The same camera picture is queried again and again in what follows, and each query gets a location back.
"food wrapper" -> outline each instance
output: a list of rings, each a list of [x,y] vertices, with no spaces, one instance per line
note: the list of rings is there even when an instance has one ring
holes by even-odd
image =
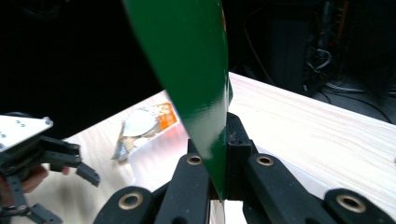
[[[125,161],[130,152],[142,147],[176,122],[177,113],[170,102],[134,110],[122,122],[116,151],[111,159]]]

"metal bolt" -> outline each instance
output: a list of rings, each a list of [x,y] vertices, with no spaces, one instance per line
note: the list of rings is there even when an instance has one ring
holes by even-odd
[[[51,124],[52,124],[52,120],[50,120],[49,117],[44,117],[43,120],[44,120],[44,122],[45,122],[47,125],[51,125]]]
[[[26,205],[21,205],[18,207],[18,210],[22,211],[22,210],[25,210],[26,208],[27,208]]]
[[[70,147],[73,149],[79,149],[79,145],[77,144],[70,144]]]

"wood grain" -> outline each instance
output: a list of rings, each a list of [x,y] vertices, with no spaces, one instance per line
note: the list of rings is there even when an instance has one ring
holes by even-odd
[[[256,145],[318,185],[355,190],[396,219],[396,126],[230,75],[230,111]],[[324,191],[317,192],[323,197]]]
[[[230,112],[242,120],[262,151],[284,161],[319,197],[329,188],[352,189],[396,219],[396,126],[246,77],[230,74],[230,79]],[[27,194],[29,203],[41,203],[66,224],[92,223],[108,198],[131,185],[136,176],[129,163],[110,159],[121,121],[138,107],[167,100],[162,91],[67,138],[81,145],[83,160],[99,173],[102,182],[96,188],[75,174],[51,173]],[[156,177],[147,179],[152,182]],[[19,217],[13,223],[32,222]]]

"cable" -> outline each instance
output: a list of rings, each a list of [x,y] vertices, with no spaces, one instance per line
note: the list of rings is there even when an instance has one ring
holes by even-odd
[[[28,118],[33,119],[34,117],[30,114],[23,113],[23,112],[7,112],[3,114],[4,116],[11,116],[11,117],[20,117],[20,118]]]
[[[377,106],[375,106],[375,105],[372,105],[372,104],[370,104],[370,103],[368,103],[368,102],[365,102],[365,101],[363,101],[363,100],[360,100],[360,99],[356,99],[356,98],[353,98],[353,97],[350,97],[350,96],[346,96],[346,95],[341,95],[341,94],[338,94],[338,93],[335,93],[335,92],[328,92],[328,91],[324,91],[324,92],[326,92],[327,94],[331,94],[331,95],[336,95],[336,96],[344,97],[344,98],[347,98],[347,99],[350,99],[350,100],[358,101],[358,102],[364,103],[364,104],[366,104],[366,105],[369,105],[370,107],[372,107],[372,108],[374,108],[375,110],[377,110],[377,111],[387,120],[388,123],[394,124],[394,123],[392,122],[392,120],[388,117],[388,115],[387,115],[384,111],[382,111],[380,108],[378,108]]]
[[[264,72],[265,77],[268,79],[268,81],[271,83],[271,85],[276,86],[275,82],[274,82],[274,81],[270,78],[270,76],[268,75],[267,70],[265,70],[264,65],[262,65],[262,61],[260,60],[259,55],[257,54],[256,50],[255,50],[254,47],[253,47],[253,43],[252,43],[251,40],[250,40],[250,37],[249,37],[249,35],[248,35],[248,30],[247,30],[247,21],[248,21],[248,18],[251,17],[251,16],[253,16],[254,14],[258,13],[258,12],[261,11],[262,9],[263,9],[263,7],[260,7],[259,9],[254,10],[253,12],[251,12],[250,14],[248,14],[248,15],[245,17],[245,22],[244,22],[244,33],[245,33],[245,37],[247,38],[247,43],[248,43],[248,45],[249,45],[249,47],[250,47],[250,49],[251,49],[251,51],[252,51],[254,57],[256,58],[257,62],[259,63],[260,68],[261,68],[262,71]]]
[[[316,51],[326,53],[326,54],[329,56],[329,57],[327,58],[326,62],[324,62],[323,64],[321,64],[321,65],[319,65],[319,66],[317,66],[317,67],[315,68],[315,69],[318,70],[318,69],[320,69],[320,68],[325,67],[326,65],[328,65],[328,64],[332,61],[332,55],[330,54],[329,51],[324,50],[324,49],[316,49]]]
[[[338,27],[338,33],[337,33],[337,44],[341,43],[341,38],[343,36],[343,30],[344,30],[344,26],[346,23],[346,17],[347,17],[347,11],[348,11],[348,7],[349,7],[349,1],[345,1],[344,2],[344,6],[343,6],[343,14],[341,16],[341,21],[340,21],[340,26]]]
[[[323,91],[318,91],[318,93],[322,94],[327,99],[329,105],[332,105],[332,100],[328,95],[326,95]]]
[[[325,85],[331,89],[337,90],[337,91],[342,91],[342,92],[349,92],[349,93],[365,93],[366,91],[364,90],[359,90],[359,89],[353,89],[353,88],[344,88],[344,87],[339,87],[335,86],[330,82],[326,82]]]
[[[306,63],[306,65],[308,65],[308,67],[310,67],[313,72],[323,74],[322,72],[318,71],[317,68],[312,65],[312,63]]]

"screw hole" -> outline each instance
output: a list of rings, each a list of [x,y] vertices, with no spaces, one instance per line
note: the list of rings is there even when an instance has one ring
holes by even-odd
[[[260,165],[263,165],[263,166],[272,166],[272,165],[274,165],[274,161],[271,158],[266,157],[266,156],[260,156],[260,157],[258,157],[256,159],[256,161]]]
[[[341,195],[338,195],[335,198],[335,200],[341,206],[343,206],[345,209],[347,209],[351,212],[363,213],[366,211],[366,206],[364,205],[364,203],[361,200],[359,200],[353,196],[341,194]]]
[[[130,210],[138,207],[143,202],[143,195],[140,192],[132,192],[123,195],[119,200],[119,207]]]
[[[199,165],[202,163],[202,160],[199,156],[190,156],[187,158],[187,163],[190,165]]]

